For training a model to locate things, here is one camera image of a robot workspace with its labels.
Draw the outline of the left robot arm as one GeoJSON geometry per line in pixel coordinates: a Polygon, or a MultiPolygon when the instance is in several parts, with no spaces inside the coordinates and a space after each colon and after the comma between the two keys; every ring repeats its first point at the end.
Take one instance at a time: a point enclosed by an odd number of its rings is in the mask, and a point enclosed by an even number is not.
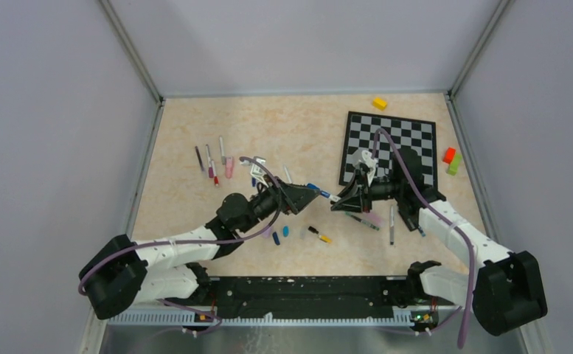
{"type": "Polygon", "coordinates": [[[78,292],[88,298],[98,319],[160,299],[200,305],[210,293],[200,262],[230,255],[244,243],[242,232],[281,213],[296,215],[320,194],[303,185],[272,184],[250,198],[227,195],[216,216],[192,231],[152,241],[113,237],[80,271],[78,292]]]}

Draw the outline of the pink highlighter pen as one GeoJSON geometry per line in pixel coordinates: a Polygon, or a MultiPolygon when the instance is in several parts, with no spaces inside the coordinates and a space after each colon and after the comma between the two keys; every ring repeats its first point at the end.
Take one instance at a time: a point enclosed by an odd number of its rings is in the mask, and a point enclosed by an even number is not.
{"type": "Polygon", "coordinates": [[[367,212],[364,213],[363,216],[371,223],[375,224],[376,226],[384,225],[384,219],[375,212],[367,212]]]}

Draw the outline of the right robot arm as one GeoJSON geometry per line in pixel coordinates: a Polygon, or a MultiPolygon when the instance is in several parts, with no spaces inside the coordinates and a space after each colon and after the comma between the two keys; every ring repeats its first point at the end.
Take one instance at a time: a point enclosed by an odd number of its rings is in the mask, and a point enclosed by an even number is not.
{"type": "Polygon", "coordinates": [[[407,297],[416,304],[435,296],[470,305],[478,323],[493,336],[545,317],[548,305],[538,260],[528,251],[511,251],[463,218],[424,182],[414,149],[402,147],[390,156],[389,174],[379,177],[378,160],[362,151],[351,180],[330,196],[330,203],[333,211],[366,213],[375,201],[394,200],[409,230],[437,237],[468,267],[468,274],[460,274],[437,261],[413,263],[407,297]]]}

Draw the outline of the black marker blue cap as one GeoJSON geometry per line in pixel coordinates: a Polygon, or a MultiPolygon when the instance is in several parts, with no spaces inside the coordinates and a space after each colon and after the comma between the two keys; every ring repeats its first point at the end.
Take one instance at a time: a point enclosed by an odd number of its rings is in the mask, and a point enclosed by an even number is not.
{"type": "Polygon", "coordinates": [[[399,211],[399,215],[401,217],[401,219],[403,220],[403,222],[406,225],[406,228],[410,231],[417,231],[418,227],[419,227],[419,223],[418,223],[418,213],[410,213],[407,211],[399,211]]]}

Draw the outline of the green gel pen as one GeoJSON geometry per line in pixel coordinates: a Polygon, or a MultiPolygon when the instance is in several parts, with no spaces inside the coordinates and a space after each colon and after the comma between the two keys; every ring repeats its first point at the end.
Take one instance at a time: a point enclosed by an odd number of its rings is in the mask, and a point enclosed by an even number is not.
{"type": "Polygon", "coordinates": [[[379,231],[379,230],[380,230],[380,227],[379,227],[379,226],[377,226],[377,225],[375,225],[374,223],[372,223],[372,222],[370,222],[370,221],[368,221],[368,220],[366,220],[366,219],[363,219],[363,218],[361,218],[361,217],[359,217],[359,216],[357,216],[357,215],[355,215],[355,214],[353,214],[353,213],[351,213],[351,212],[344,212],[344,214],[345,214],[347,217],[353,219],[354,221],[359,222],[359,223],[362,224],[362,225],[365,225],[366,227],[368,227],[368,228],[370,228],[370,229],[373,229],[373,230],[376,230],[376,231],[379,231]]]}

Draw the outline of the white marker dark blue cap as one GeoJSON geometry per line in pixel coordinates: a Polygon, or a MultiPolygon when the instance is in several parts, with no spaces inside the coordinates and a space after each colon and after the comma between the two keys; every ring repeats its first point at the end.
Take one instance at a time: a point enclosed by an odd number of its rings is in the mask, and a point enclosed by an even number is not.
{"type": "Polygon", "coordinates": [[[395,244],[395,205],[391,205],[389,210],[389,244],[395,244]]]}

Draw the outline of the pink highlighter cap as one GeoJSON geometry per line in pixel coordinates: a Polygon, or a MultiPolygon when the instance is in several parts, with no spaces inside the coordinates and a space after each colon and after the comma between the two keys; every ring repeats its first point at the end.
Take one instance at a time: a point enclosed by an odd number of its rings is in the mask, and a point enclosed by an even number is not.
{"type": "Polygon", "coordinates": [[[263,236],[264,238],[269,238],[269,237],[272,236],[272,233],[273,233],[273,228],[270,227],[269,229],[265,230],[265,231],[262,233],[262,236],[263,236]]]}

